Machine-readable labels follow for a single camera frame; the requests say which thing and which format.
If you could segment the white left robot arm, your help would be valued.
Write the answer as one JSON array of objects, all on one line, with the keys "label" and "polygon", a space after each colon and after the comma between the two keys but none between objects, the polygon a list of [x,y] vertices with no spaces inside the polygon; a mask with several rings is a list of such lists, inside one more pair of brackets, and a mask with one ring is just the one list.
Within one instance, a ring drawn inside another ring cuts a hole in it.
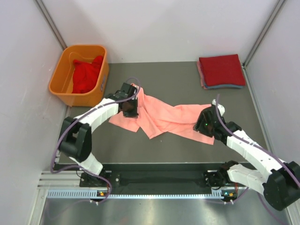
[{"label": "white left robot arm", "polygon": [[105,121],[118,113],[126,118],[138,117],[140,87],[123,83],[120,90],[108,94],[101,102],[75,118],[64,119],[57,149],[73,160],[83,173],[81,187],[103,187],[107,175],[103,165],[92,153],[92,133]]}]

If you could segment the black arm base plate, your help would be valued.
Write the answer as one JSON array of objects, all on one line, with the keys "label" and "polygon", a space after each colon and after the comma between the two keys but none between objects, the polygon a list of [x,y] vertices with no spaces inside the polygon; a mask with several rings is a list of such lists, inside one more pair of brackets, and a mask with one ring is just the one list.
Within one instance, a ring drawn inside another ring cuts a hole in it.
[{"label": "black arm base plate", "polygon": [[103,187],[112,194],[207,194],[234,184],[222,181],[222,163],[131,163],[104,164]]}]

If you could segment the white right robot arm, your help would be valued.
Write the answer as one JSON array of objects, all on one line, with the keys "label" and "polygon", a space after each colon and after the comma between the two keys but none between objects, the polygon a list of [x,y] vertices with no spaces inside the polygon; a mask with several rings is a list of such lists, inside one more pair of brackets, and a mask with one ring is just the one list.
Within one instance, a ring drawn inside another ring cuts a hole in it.
[{"label": "white right robot arm", "polygon": [[225,108],[213,100],[204,108],[193,130],[213,137],[244,157],[254,169],[236,161],[222,164],[215,172],[205,172],[209,187],[224,187],[232,183],[242,184],[264,196],[278,211],[282,211],[300,198],[300,166],[287,163],[253,141],[235,122],[226,122]]}]

